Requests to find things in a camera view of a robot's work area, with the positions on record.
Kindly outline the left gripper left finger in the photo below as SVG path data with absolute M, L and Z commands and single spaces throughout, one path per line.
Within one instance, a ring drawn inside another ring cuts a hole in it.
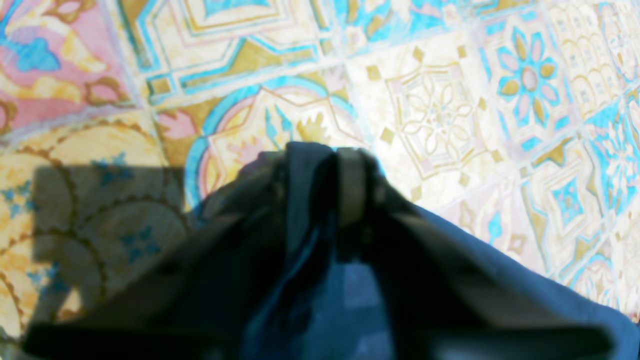
M 282 155 L 263 152 L 222 208 L 104 305 L 28 331 L 29 360 L 238 360 L 243 332 L 285 268 Z

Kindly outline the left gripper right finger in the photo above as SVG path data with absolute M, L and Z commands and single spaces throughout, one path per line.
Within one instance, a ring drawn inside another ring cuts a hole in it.
M 363 149 L 339 148 L 337 258 L 370 266 L 399 360 L 605 360 L 605 328 L 507 289 L 422 218 Z

